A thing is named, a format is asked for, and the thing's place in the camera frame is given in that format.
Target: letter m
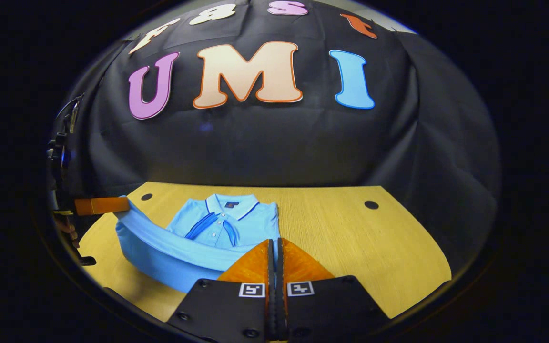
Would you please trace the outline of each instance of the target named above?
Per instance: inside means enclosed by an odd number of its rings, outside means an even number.
[[[246,61],[232,45],[217,45],[200,50],[204,60],[201,93],[194,99],[194,107],[206,109],[226,103],[227,95],[220,91],[220,77],[239,101],[245,101],[257,78],[262,75],[262,87],[255,93],[264,102],[296,102],[302,91],[294,80],[294,51],[298,46],[285,41],[264,43]]]

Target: polo shirt collar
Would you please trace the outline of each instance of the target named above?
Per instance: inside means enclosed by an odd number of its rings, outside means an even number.
[[[238,202],[238,205],[229,209],[223,208],[220,202]],[[214,212],[215,214],[226,213],[236,220],[241,220],[245,217],[257,204],[259,204],[259,202],[253,194],[244,195],[242,197],[228,197],[226,195],[213,194],[205,200],[207,212]]]

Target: blue polo shirt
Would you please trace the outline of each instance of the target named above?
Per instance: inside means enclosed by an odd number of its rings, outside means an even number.
[[[280,237],[276,203],[262,204],[253,195],[190,199],[164,229],[130,200],[129,206],[115,213],[124,257],[144,274],[185,293],[200,278],[216,280],[265,239],[276,242]]]

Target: wooden table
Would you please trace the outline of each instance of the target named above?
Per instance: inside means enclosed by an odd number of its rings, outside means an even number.
[[[141,200],[145,194],[148,200]],[[392,318],[451,280],[442,250],[383,187],[217,187],[146,182],[128,195],[155,224],[166,227],[189,198],[250,195],[279,206],[281,236],[318,260],[334,276],[355,275]],[[369,209],[366,201],[376,202]],[[85,271],[140,309],[167,321],[185,293],[144,275],[122,255],[117,218],[103,215],[83,236],[79,251],[94,256]]]

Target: black cloth backdrop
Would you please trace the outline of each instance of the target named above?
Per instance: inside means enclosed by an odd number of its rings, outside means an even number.
[[[311,187],[381,185],[423,224],[449,260],[453,276],[484,243],[497,211],[499,150],[488,109],[453,61],[420,35],[389,31],[368,19],[377,39],[355,31],[337,7],[303,0],[309,14],[272,15],[268,1],[236,1],[228,18],[190,26],[181,15],[151,43],[119,41],[87,68],[69,101],[85,93],[77,134],[70,136],[68,187],[73,197],[116,197],[144,182]],[[246,60],[268,41],[289,41],[303,99],[266,103],[229,95],[196,109],[199,50],[230,44]],[[369,110],[336,102],[341,81],[330,50],[366,59]],[[172,90],[156,117],[136,120],[129,76],[172,52]],[[143,98],[155,94],[156,72]]]

